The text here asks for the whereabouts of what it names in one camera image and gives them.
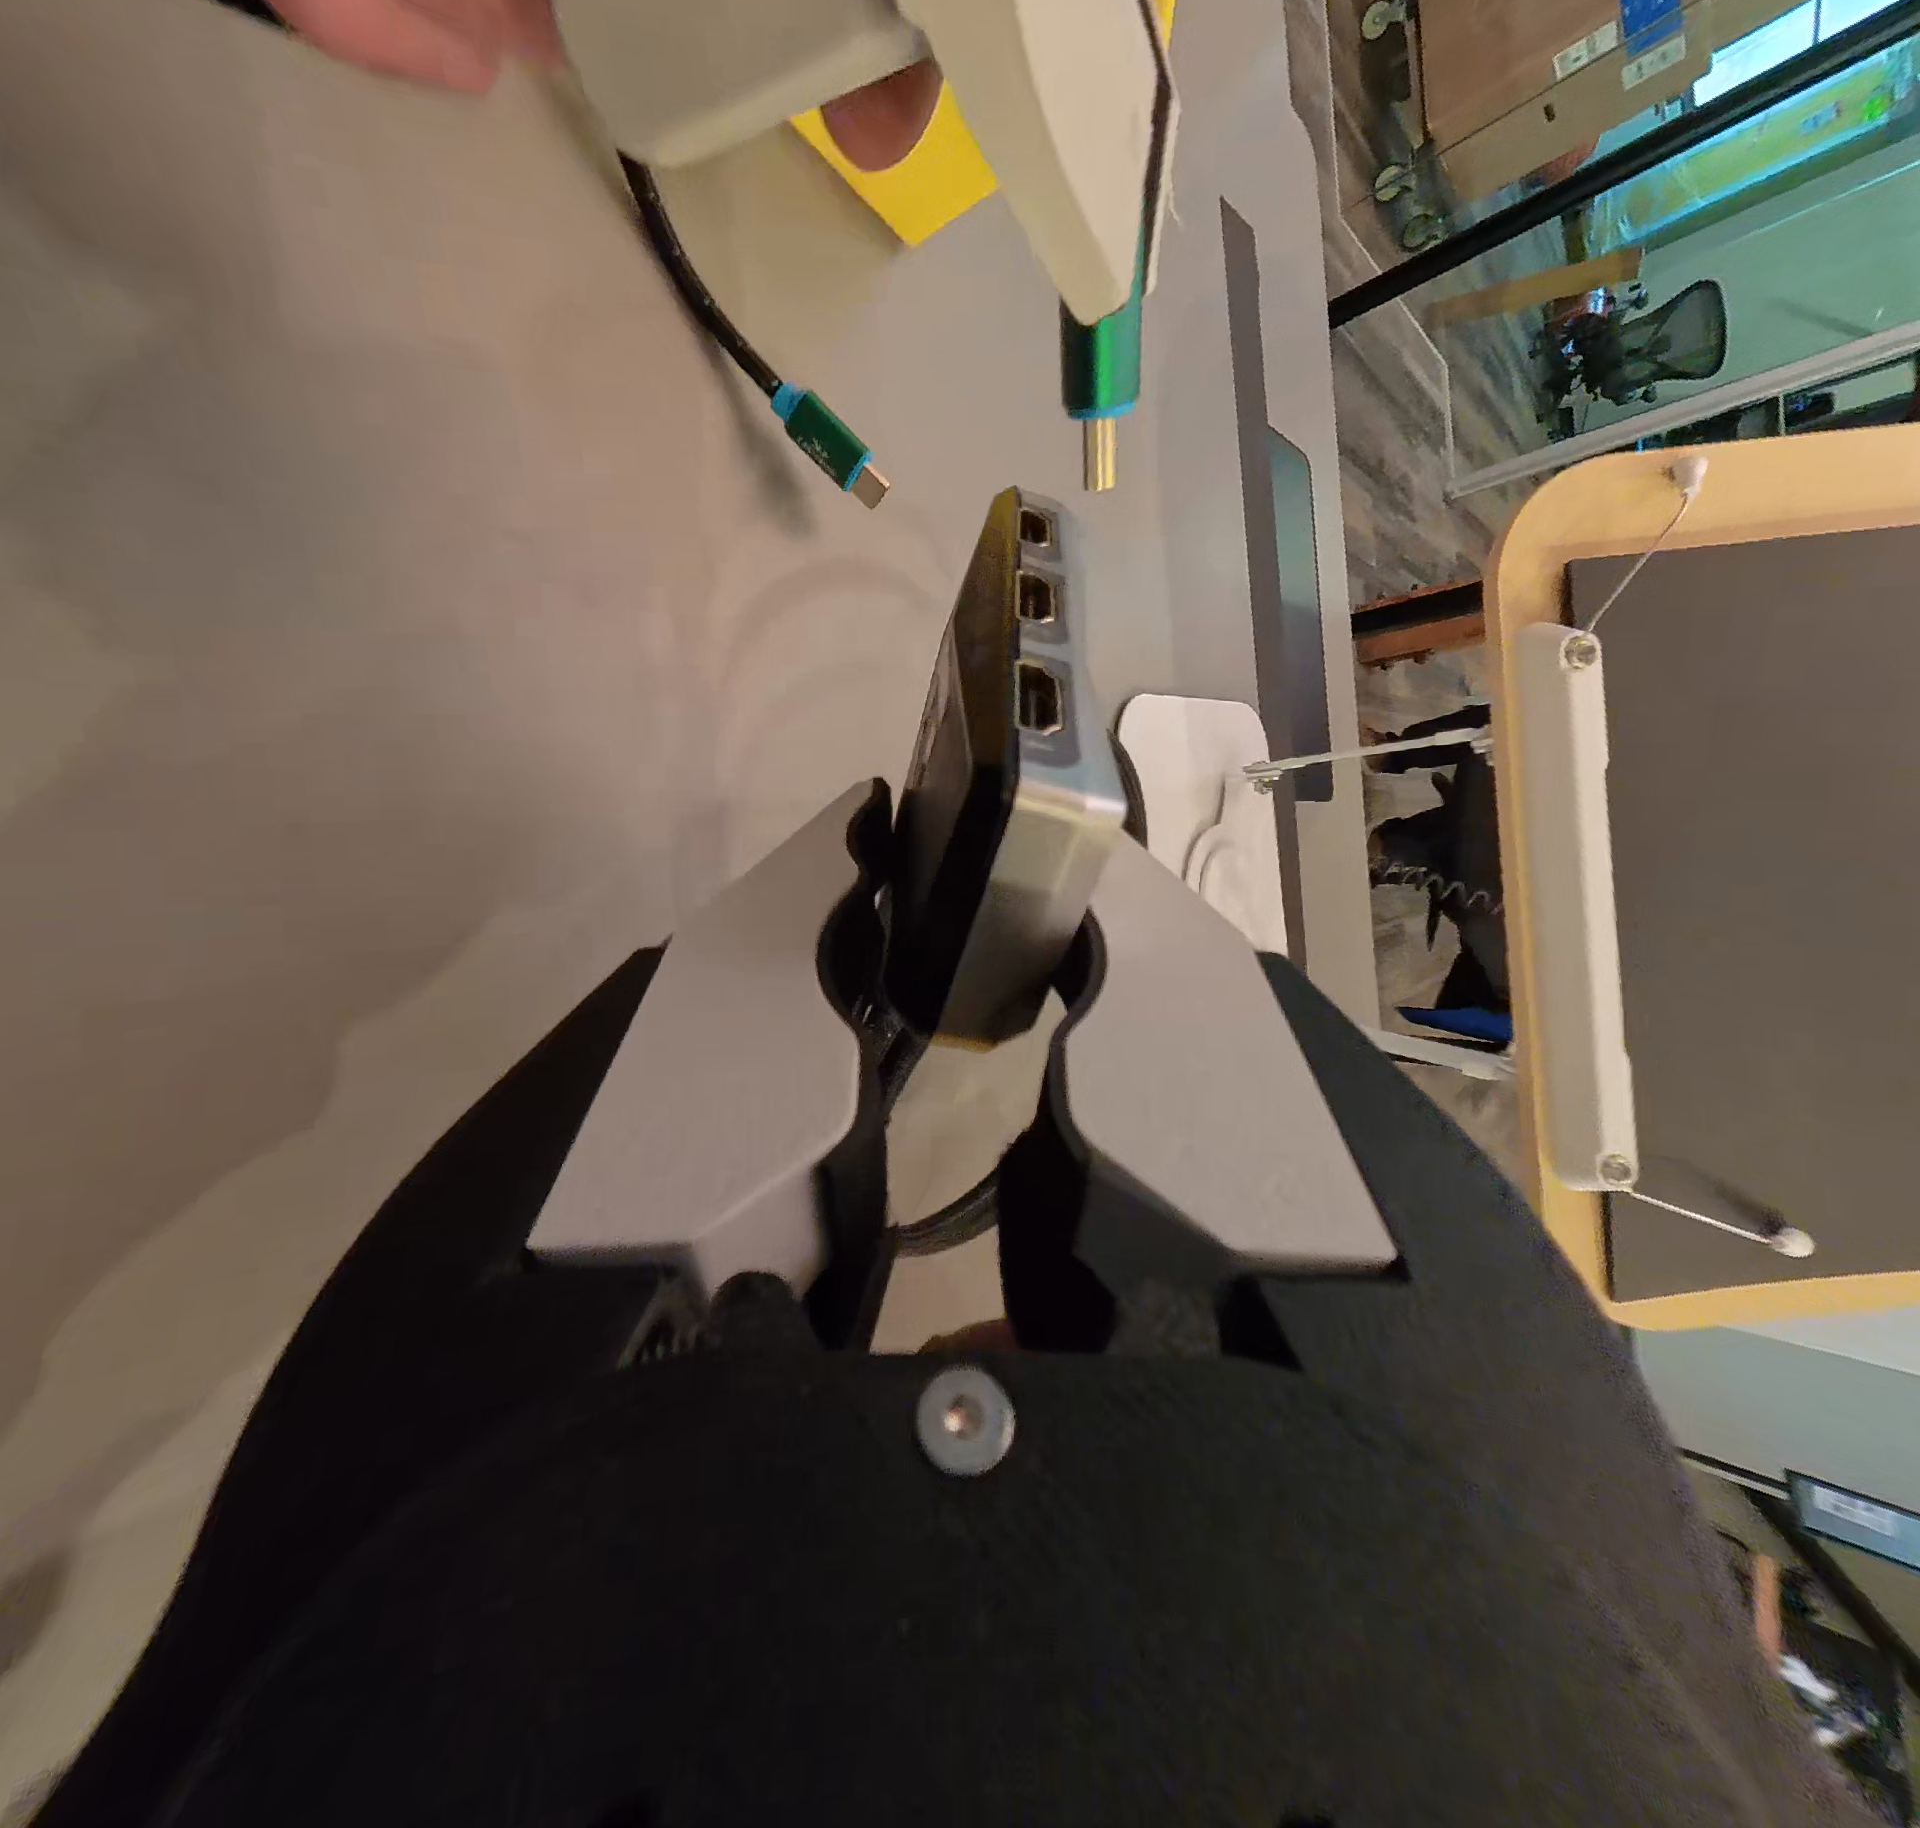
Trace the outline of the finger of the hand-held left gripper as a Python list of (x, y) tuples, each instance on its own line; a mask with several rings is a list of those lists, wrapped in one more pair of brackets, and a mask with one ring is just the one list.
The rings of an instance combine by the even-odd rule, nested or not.
[(1153, 0), (894, 0), (1075, 320), (1136, 292), (1178, 97)]

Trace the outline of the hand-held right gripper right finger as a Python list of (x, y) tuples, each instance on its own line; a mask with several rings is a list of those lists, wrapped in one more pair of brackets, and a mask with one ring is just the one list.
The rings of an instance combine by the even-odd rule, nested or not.
[(1255, 946), (1119, 837), (1058, 977), (1033, 1120), (1007, 1152), (1010, 1318), (1215, 1316), (1260, 1278), (1398, 1252)]

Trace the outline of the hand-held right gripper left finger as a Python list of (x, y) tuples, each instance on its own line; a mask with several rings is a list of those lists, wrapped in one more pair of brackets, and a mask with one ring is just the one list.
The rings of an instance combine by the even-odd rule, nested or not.
[(768, 1274), (812, 1318), (873, 1318), (881, 1091), (860, 1030), (894, 832), (856, 784), (694, 912), (659, 963), (529, 1234), (545, 1263), (653, 1265), (713, 1299)]

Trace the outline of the yellow plastic bin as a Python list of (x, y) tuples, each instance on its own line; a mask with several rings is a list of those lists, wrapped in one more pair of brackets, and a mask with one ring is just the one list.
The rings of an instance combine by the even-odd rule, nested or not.
[[(1171, 44), (1178, 0), (1153, 2), (1161, 40)], [(942, 90), (923, 135), (909, 154), (886, 170), (867, 172), (854, 164), (829, 135), (821, 110), (795, 114), (789, 126), (909, 248), (934, 238), (993, 196), (999, 187), (951, 88)]]

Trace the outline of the grey adapter with braided cable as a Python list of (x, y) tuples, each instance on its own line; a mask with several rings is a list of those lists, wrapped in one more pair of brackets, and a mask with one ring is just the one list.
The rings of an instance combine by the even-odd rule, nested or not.
[(1068, 519), (1008, 488), (965, 570), (907, 771), (877, 992), (882, 1103), (928, 1047), (1003, 1047), (1045, 1002), (1056, 1028), (1031, 1124), (991, 1173), (1014, 1307), (1113, 1307), (1081, 1257), (1092, 1147), (1075, 1129), (1068, 1034), (1110, 954), (1092, 914), (1129, 834), (1117, 746), (1081, 635)]

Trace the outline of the dark monitor with wooden back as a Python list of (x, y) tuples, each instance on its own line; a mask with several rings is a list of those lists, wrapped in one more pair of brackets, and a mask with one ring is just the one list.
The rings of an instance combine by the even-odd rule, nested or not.
[(1917, 1303), (1917, 494), (1604, 454), (1486, 570), (1524, 1189), (1644, 1332)]

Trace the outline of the black boom pole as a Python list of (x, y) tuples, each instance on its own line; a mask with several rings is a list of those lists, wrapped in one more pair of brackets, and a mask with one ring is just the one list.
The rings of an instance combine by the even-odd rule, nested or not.
[(1669, 160), (1696, 151), (1745, 122), (1762, 116), (1781, 101), (1804, 93), (1831, 76), (1917, 38), (1919, 0), (1902, 0), (1875, 21), (1844, 30), (1829, 42), (1797, 55), (1783, 65), (1728, 90), (1717, 99), (1669, 120), (1640, 135), (1619, 151), (1585, 162), (1571, 175), (1547, 183), (1545, 189), (1512, 202), (1470, 227), (1451, 233), (1428, 250), (1407, 257), (1390, 271), (1358, 282), (1329, 299), (1329, 330), (1350, 326), (1377, 309), (1405, 299), (1407, 294), (1453, 275), (1461, 267), (1512, 244), (1524, 235), (1592, 202), (1621, 183), (1657, 170)]

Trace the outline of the black mesh swivel chair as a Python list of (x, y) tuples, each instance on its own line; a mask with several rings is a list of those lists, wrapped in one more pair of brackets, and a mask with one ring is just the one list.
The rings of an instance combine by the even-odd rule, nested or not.
[(1718, 376), (1728, 347), (1726, 296), (1717, 278), (1638, 309), (1596, 290), (1545, 326), (1535, 345), (1541, 401), (1549, 408), (1575, 393), (1615, 406), (1650, 401), (1669, 381)]

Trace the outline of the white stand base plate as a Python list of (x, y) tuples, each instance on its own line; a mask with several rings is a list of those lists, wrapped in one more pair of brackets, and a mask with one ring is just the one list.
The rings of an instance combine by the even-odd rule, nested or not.
[[(1520, 967), (1518, 1049), (1535, 1093), (1535, 1133), (1549, 1183), (1598, 1200), (1690, 1219), (1787, 1259), (1818, 1252), (1783, 1213), (1726, 1191), (1741, 1219), (1688, 1210), (1642, 1187), (1634, 1074), (1627, 1051), (1623, 969), (1610, 815), (1610, 731), (1600, 624), (1688, 517), (1709, 465), (1680, 454), (1667, 471), (1678, 504), (1585, 626), (1531, 622), (1501, 631), (1507, 702), (1487, 731), (1497, 784), (1516, 803), (1501, 839), (1518, 864), (1505, 872), (1520, 914), (1505, 923)], [(1289, 759), (1260, 755), (1258, 713), (1247, 704), (1140, 694), (1119, 713), (1119, 757), (1140, 767), (1142, 843), (1218, 910), (1255, 950), (1279, 918), (1279, 847), (1270, 788), (1312, 765), (1365, 759), (1367, 750)]]

